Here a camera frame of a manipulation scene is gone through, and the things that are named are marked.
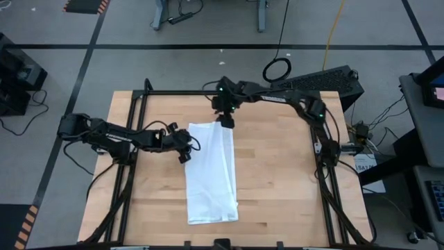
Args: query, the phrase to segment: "wooden tabletop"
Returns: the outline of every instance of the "wooden tabletop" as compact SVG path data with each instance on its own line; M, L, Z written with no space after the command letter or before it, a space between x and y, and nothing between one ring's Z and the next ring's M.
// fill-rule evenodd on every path
M131 94L114 93L109 122L126 125ZM321 96L339 124L341 143L347 142L337 92L321 92ZM167 124L177 122L180 128L216 119L204 96L149 96L145 114L145 124L162 120ZM268 102L242 104L234 120L239 221L188 225L185 171L178 161L178 153L141 151L124 244L182 246L184 241L191 240L193 246L210 246L216 238L230 238L232 245L243 247L274 247L277 241L283 241L286 247L328 246L308 125L290 106ZM331 117L327 116L327 120L336 138ZM351 156L341 156L341 159L351 165L355 163ZM110 163L109 156L99 156L95 176ZM108 212L116 173L117 167L114 167L91 189L79 240L87 238ZM370 240L372 235L358 178L341 164L336 167L336 175L344 212ZM120 218L119 213L116 222L120 222ZM336 216L332 220L336 241L340 242ZM113 240L117 238L118 225L114 223Z

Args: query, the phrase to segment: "white towel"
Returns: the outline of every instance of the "white towel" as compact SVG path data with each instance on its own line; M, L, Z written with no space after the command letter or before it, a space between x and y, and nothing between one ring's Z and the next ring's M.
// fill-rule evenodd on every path
M188 224L237 221L232 130L213 122L190 124L188 131L201 146L185 163Z

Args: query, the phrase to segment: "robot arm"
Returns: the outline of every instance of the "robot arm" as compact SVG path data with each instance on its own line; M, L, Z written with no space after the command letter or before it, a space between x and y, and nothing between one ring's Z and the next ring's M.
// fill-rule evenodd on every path
M341 148L339 142L332 139L332 135L325 122L325 103L310 92L298 90L271 90L257 83L240 81L233 83L223 77L216 86L218 95L212 99L212 108L215 113L221 113L218 121L226 128L234 128L231 116L243 102L270 101L290 105L300 118L306 121L313 129L321 144L321 158L327 165L337 164Z
M88 143L95 151L107 151L118 164L129 164L134 148L153 153L176 150L180 163L185 163L191 159L191 136L177 128L172 123L166 130L134 131L86 114L68 114L60 120L57 134L66 141Z

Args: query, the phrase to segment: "floor tile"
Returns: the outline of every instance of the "floor tile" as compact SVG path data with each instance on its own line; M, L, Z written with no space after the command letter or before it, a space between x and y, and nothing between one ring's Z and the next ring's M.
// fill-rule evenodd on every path
M85 55L83 50L27 50L48 71L42 89L48 92L49 111L36 118L27 132L16 137L0 128L0 202L31 204L51 152L61 115L76 82ZM5 126L23 131L29 120L44 107L29 106L19 117L2 117Z
M444 1L409 0L411 9L430 45L444 44Z
M439 58L444 56L444 51L433 51L433 54L435 55L435 59L439 60Z
M340 0L291 1L284 44L326 44ZM401 1L346 1L331 44L420 44Z
M15 44L89 44L98 15L62 12L63 0L14 0L0 12L0 32Z

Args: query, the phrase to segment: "black keyboard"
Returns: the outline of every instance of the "black keyboard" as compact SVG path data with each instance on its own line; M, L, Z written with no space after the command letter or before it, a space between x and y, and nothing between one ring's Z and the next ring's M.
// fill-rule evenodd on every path
M436 216L442 222L444 220L444 181L426 181L425 185L429 190Z
M352 80L343 70L330 70L307 76L299 76L284 80L274 85L275 88L291 88L296 90L337 91L345 94L353 90Z

